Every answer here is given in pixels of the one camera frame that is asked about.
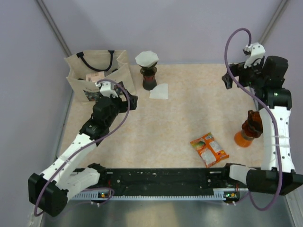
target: white wall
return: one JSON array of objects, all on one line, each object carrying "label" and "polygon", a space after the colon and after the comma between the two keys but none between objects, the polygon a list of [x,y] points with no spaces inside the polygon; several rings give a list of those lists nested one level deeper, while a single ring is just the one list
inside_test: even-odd
[{"label": "white wall", "polygon": [[0,225],[23,227],[27,180],[54,159],[71,89],[63,52],[33,0],[2,0],[0,31]]},{"label": "white wall", "polygon": [[[257,41],[279,0],[44,0],[72,53],[126,49],[131,63],[153,50],[159,63],[223,63],[229,35],[247,27]],[[244,56],[236,36],[229,60]]]},{"label": "white wall", "polygon": [[[285,75],[284,87],[292,93],[293,108],[290,118],[290,145],[296,172],[303,174],[303,64],[302,64],[302,22],[303,1],[289,2],[284,14],[264,44],[268,55],[288,59],[289,68]],[[303,187],[299,189],[303,197]]]}]

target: beige tabletop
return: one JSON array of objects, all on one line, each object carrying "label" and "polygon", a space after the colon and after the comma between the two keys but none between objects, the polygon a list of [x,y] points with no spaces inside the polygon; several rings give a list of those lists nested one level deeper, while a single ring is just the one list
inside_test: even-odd
[{"label": "beige tabletop", "polygon": [[[139,66],[131,66],[139,97],[137,109],[131,111],[125,124],[105,139],[82,161],[79,167],[100,163],[111,168],[205,167],[190,141],[211,132],[230,157],[227,162],[260,166],[263,137],[249,148],[240,148],[234,134],[255,110],[251,97],[239,88],[227,90],[221,80],[226,73],[223,64],[158,65],[158,84],[167,83],[168,100],[149,99],[142,87]],[[72,143],[91,113],[94,102],[81,103],[74,98],[66,124],[61,153]],[[119,114],[110,129],[125,114]]]}]

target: floor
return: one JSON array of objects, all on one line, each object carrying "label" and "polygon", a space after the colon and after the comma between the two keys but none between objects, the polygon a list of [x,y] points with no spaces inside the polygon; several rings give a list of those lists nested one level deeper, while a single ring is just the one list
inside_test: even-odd
[{"label": "floor", "polygon": [[[272,195],[254,194],[264,207]],[[66,210],[77,204],[69,202]],[[98,208],[81,204],[57,220],[44,217],[41,227],[294,227],[285,197],[268,211],[249,198],[237,206],[206,201],[112,201]]]}]

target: chip bag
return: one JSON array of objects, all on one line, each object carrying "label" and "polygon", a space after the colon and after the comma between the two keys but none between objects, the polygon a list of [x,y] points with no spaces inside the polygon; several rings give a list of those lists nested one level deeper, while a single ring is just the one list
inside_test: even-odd
[{"label": "chip bag", "polygon": [[221,160],[229,157],[229,155],[225,153],[211,133],[191,141],[190,144],[203,159],[206,168],[209,168]]}]

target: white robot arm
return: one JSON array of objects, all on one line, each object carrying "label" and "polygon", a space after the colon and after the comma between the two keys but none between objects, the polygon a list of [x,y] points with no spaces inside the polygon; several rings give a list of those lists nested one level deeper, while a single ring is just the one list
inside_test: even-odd
[{"label": "white robot arm", "polygon": [[[38,206],[53,217],[64,209],[73,196],[100,181],[100,175],[105,171],[100,165],[89,165],[76,175],[72,175],[72,172],[100,144],[100,139],[109,134],[109,127],[116,116],[128,109],[128,102],[122,101],[111,82],[96,86],[100,87],[100,97],[96,99],[90,119],[80,129],[75,140],[47,169],[39,175],[32,174],[28,180],[29,200],[32,204],[37,203],[43,187],[48,183]],[[125,92],[129,98],[129,110],[136,109],[138,97],[132,96],[127,90]]]},{"label": "white robot arm", "polygon": [[[287,60],[277,56],[269,56],[264,63],[264,47],[251,44],[243,49],[249,58],[239,64],[231,64],[230,69],[235,76],[239,76],[239,83],[250,86],[255,95],[262,100],[274,115],[278,126],[279,147],[282,160],[282,170],[278,167],[276,152],[276,135],[274,125],[266,109],[260,108],[260,117],[263,124],[264,157],[260,170],[241,165],[230,165],[229,177],[238,180],[253,192],[275,193],[278,172],[283,172],[283,189],[280,194],[287,194],[293,190],[295,184],[301,180],[296,179],[295,167],[292,162],[289,144],[289,116],[291,113],[291,93],[282,88],[284,74],[288,68]],[[229,74],[222,77],[226,88],[232,87]]]}]

